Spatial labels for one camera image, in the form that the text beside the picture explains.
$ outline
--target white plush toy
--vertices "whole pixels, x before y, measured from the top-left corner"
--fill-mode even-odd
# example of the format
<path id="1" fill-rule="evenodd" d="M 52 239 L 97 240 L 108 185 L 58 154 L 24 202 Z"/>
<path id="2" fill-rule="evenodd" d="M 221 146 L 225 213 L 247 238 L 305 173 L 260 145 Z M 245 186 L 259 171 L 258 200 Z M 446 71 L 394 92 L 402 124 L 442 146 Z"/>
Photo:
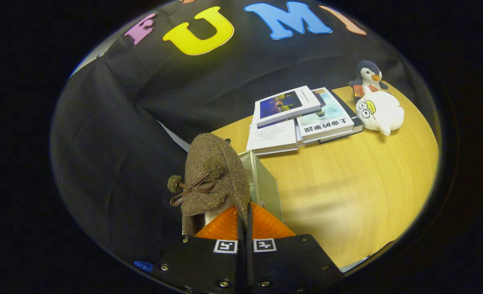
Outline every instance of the white plush toy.
<path id="1" fill-rule="evenodd" d="M 372 92 L 363 87 L 364 96 L 356 103 L 356 114 L 369 130 L 379 130 L 385 136 L 403 124 L 404 110 L 399 101 L 385 91 Z"/>

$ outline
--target stuffed penguin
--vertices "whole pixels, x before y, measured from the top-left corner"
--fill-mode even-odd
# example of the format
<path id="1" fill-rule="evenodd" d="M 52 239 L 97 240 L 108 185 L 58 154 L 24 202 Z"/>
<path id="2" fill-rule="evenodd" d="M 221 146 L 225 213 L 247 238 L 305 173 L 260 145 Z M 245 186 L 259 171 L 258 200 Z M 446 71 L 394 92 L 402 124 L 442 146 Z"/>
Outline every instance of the stuffed penguin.
<path id="1" fill-rule="evenodd" d="M 356 103 L 357 117 L 369 130 L 379 130 L 390 136 L 392 130 L 398 129 L 404 120 L 404 110 L 399 101 L 385 91 L 374 91 L 364 87 L 365 95 Z"/>
<path id="2" fill-rule="evenodd" d="M 376 89 L 388 89 L 388 86 L 381 82 L 383 74 L 379 70 L 379 67 L 375 65 L 372 61 L 361 60 L 357 64 L 357 78 L 348 82 L 348 85 L 353 87 L 354 85 L 361 85 L 363 89 L 368 88 L 372 85 Z"/>
<path id="3" fill-rule="evenodd" d="M 195 236 L 211 220 L 234 206 L 248 221 L 250 190 L 238 154 L 214 134 L 199 134 L 191 143 L 185 163 L 185 178 L 173 175 L 167 188 L 179 193 L 171 205 L 182 207 L 182 234 Z"/>

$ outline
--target yellow letter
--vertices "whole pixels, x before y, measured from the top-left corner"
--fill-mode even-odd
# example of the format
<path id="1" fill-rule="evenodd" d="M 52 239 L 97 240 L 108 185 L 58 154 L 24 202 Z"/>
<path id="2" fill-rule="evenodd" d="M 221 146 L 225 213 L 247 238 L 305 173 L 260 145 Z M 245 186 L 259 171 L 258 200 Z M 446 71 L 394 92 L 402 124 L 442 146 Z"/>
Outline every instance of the yellow letter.
<path id="1" fill-rule="evenodd" d="M 208 8 L 195 16 L 195 19 L 203 18 L 207 20 L 214 28 L 216 28 L 216 35 L 209 39 L 198 39 L 191 31 L 187 29 L 188 22 L 184 22 L 175 26 L 172 30 L 167 32 L 162 38 L 163 41 L 171 41 L 181 52 L 187 55 L 200 55 L 227 43 L 234 34 L 234 26 L 221 15 L 219 7 Z"/>

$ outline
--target letter m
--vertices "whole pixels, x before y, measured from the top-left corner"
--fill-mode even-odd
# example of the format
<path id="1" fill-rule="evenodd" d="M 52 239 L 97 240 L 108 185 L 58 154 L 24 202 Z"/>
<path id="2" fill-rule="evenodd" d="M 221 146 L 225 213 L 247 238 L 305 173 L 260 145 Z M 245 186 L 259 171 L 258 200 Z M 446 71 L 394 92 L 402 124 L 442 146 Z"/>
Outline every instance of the letter m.
<path id="1" fill-rule="evenodd" d="M 282 24 L 289 26 L 299 33 L 305 33 L 303 21 L 308 24 L 307 29 L 312 33 L 331 33 L 332 29 L 323 24 L 305 3 L 287 2 L 288 12 L 266 3 L 255 3 L 244 8 L 245 11 L 259 15 L 269 26 L 273 33 L 271 38 L 275 40 L 292 37 L 294 33 L 287 30 Z"/>

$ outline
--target white book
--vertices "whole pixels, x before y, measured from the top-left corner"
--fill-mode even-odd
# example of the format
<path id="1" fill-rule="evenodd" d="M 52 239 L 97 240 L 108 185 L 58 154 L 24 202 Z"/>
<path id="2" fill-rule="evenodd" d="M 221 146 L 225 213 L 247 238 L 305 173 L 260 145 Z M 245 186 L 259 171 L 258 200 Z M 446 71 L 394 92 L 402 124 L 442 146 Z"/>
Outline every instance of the white book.
<path id="1" fill-rule="evenodd" d="M 298 150 L 294 120 L 286 120 L 261 128 L 253 123 L 249 127 L 246 150 L 252 150 L 257 156 Z"/>
<path id="2" fill-rule="evenodd" d="M 255 102 L 256 125 L 262 127 L 321 109 L 321 102 L 307 86 L 284 91 Z"/>
<path id="3" fill-rule="evenodd" d="M 354 122 L 338 100 L 326 88 L 314 89 L 312 93 L 319 95 L 324 106 L 318 112 L 296 118 L 303 143 L 352 133 Z"/>

